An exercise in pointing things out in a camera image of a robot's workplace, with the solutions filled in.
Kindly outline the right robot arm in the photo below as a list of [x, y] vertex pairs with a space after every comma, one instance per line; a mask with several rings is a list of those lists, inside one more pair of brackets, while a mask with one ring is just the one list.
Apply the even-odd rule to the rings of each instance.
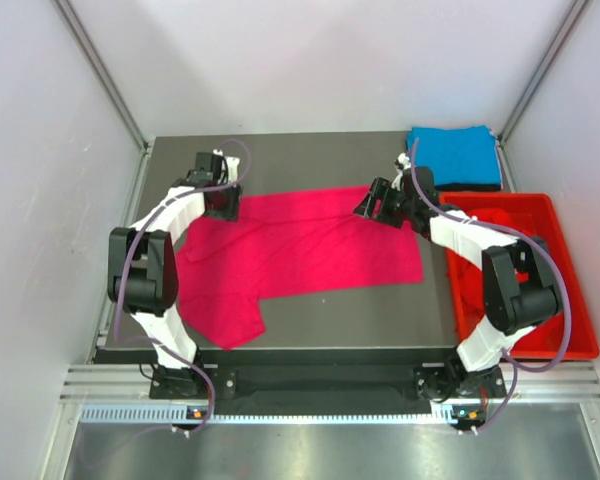
[[511, 227], [480, 221], [440, 202], [433, 174], [405, 166], [389, 181], [376, 178], [354, 214], [391, 227], [404, 223], [481, 274], [484, 315], [444, 362], [435, 401], [467, 396], [496, 371], [515, 344], [549, 319], [571, 326], [566, 282], [547, 244]]

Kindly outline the pink t shirt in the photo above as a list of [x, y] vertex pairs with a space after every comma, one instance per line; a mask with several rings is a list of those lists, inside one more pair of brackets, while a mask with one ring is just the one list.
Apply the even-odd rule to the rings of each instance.
[[176, 254], [185, 325], [224, 350], [265, 330], [265, 299], [424, 279], [415, 233], [355, 215], [364, 186], [250, 196], [193, 221]]

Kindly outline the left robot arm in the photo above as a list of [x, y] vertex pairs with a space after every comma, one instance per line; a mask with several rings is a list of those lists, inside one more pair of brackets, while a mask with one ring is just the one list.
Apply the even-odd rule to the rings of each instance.
[[215, 394], [178, 311], [175, 244], [196, 220], [237, 219], [243, 192], [240, 164], [221, 149], [198, 153], [194, 167], [171, 184], [146, 216], [109, 234], [107, 295], [115, 305], [114, 338], [119, 338], [124, 313], [141, 326], [157, 354], [153, 398]]

